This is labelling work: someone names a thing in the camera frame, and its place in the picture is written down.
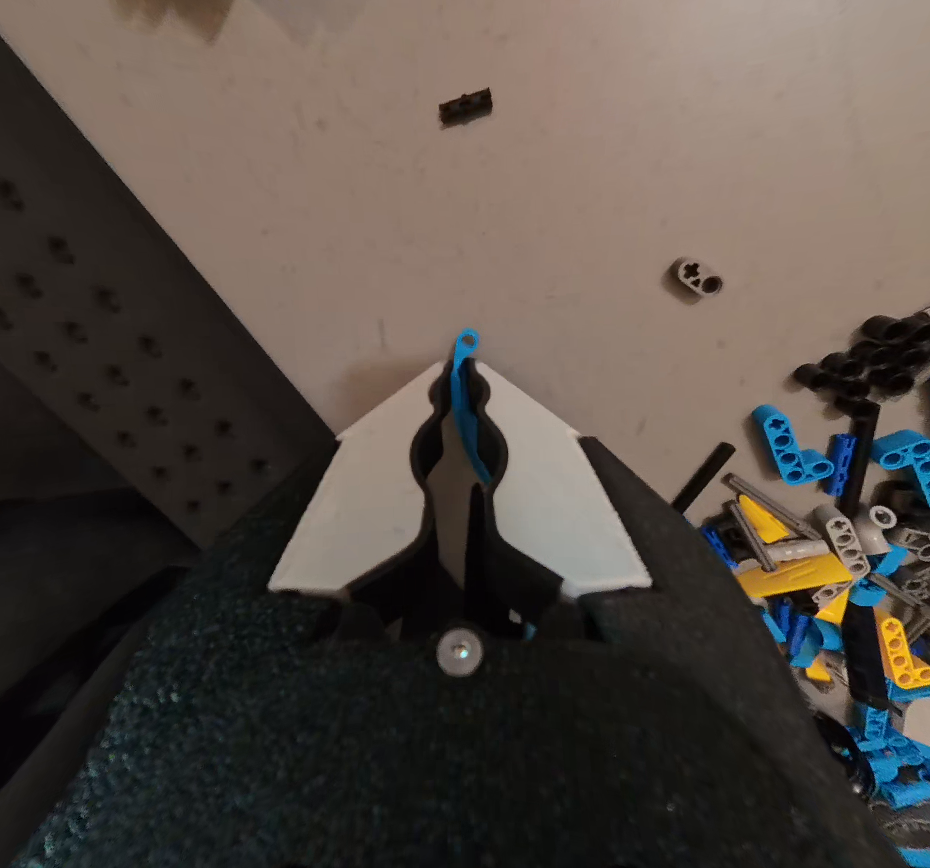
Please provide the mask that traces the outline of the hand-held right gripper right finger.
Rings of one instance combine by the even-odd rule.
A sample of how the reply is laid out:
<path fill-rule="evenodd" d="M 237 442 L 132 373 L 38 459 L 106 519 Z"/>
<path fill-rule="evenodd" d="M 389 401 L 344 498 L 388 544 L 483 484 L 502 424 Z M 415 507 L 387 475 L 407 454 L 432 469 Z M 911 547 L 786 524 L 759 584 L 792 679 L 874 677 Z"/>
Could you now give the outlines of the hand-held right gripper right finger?
<path fill-rule="evenodd" d="M 488 587 L 522 621 L 588 595 L 647 590 L 652 576 L 566 421 L 482 362 L 469 391 L 484 489 Z"/>

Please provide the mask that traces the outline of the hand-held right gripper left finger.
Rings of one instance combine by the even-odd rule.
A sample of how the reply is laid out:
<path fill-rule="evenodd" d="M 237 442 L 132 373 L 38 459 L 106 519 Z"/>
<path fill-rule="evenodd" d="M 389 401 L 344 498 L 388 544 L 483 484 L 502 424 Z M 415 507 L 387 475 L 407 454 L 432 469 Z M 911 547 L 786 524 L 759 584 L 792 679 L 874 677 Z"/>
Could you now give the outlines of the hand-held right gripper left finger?
<path fill-rule="evenodd" d="M 428 479 L 442 460 L 451 364 L 428 367 L 344 430 L 269 580 L 275 594 L 411 615 L 443 575 Z"/>

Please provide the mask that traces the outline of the narrow blue curved arc piece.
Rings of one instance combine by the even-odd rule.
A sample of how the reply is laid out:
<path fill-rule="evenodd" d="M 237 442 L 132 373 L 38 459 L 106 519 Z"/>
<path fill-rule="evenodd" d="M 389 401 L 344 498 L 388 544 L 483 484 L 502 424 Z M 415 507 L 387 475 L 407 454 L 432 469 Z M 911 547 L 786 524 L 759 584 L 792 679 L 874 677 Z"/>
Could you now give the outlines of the narrow blue curved arc piece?
<path fill-rule="evenodd" d="M 471 406 L 466 369 L 466 364 L 477 351 L 479 343 L 480 335 L 475 329 L 467 327 L 459 333 L 452 349 L 449 386 L 451 409 L 459 441 L 476 477 L 486 486 L 490 483 L 491 476 L 479 453 L 478 419 Z"/>

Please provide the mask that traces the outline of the grey desk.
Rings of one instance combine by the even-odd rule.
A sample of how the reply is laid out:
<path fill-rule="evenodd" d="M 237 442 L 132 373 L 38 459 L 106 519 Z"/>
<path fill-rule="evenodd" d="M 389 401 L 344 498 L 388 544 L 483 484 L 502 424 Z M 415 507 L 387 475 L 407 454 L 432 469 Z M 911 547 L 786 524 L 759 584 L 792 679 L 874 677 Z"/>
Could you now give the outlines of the grey desk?
<path fill-rule="evenodd" d="M 485 359 L 672 493 L 874 313 L 928 299 L 928 0 L 345 0 L 214 41 L 129 0 L 2 30 L 337 428 Z M 490 88 L 490 116 L 438 106 Z M 677 302 L 681 256 L 725 281 Z"/>

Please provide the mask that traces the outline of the long black axle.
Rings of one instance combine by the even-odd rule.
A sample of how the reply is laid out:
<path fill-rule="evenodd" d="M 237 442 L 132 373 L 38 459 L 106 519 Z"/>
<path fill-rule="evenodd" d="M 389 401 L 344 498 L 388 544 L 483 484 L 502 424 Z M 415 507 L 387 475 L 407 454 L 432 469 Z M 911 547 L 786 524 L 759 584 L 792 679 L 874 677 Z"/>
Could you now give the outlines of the long black axle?
<path fill-rule="evenodd" d="M 670 503 L 671 508 L 677 513 L 686 513 L 700 494 L 720 474 L 735 453 L 736 447 L 731 443 L 718 443 L 673 498 Z"/>

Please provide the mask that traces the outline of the pile of loose brick pieces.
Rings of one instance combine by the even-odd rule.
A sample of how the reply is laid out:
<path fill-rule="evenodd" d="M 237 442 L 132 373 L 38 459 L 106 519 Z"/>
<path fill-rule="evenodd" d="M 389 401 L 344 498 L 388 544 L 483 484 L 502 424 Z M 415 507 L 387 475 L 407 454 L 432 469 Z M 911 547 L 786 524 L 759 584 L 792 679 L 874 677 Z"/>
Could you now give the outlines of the pile of loose brick pieces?
<path fill-rule="evenodd" d="M 699 532 L 756 606 L 782 658 L 837 713 L 815 710 L 860 797 L 902 830 L 928 832 L 928 432 L 880 434 L 883 404 L 928 390 L 928 307 L 872 316 L 847 349 L 791 380 L 848 420 L 824 452 L 788 414 L 752 410 L 778 479 L 812 487 L 807 514 L 731 472 L 730 499 Z"/>

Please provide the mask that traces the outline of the dark grey two-hole connector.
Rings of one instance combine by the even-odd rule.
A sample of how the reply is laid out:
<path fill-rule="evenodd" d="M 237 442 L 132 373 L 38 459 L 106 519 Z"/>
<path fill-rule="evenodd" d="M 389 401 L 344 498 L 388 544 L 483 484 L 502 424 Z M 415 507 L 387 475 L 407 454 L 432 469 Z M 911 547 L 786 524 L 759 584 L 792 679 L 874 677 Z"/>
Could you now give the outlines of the dark grey two-hole connector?
<path fill-rule="evenodd" d="M 692 305 L 720 295 L 725 281 L 706 263 L 681 256 L 670 263 L 660 286 L 677 302 Z"/>

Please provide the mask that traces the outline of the short black pin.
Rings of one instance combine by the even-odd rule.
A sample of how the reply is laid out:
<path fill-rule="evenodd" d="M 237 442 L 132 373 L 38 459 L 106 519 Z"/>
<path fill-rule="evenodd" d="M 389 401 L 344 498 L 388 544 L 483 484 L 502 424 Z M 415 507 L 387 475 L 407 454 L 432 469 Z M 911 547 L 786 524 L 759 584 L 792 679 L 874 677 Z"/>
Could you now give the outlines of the short black pin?
<path fill-rule="evenodd" d="M 492 90 L 484 88 L 441 103 L 437 108 L 438 121 L 442 129 L 451 129 L 486 118 L 493 108 Z"/>

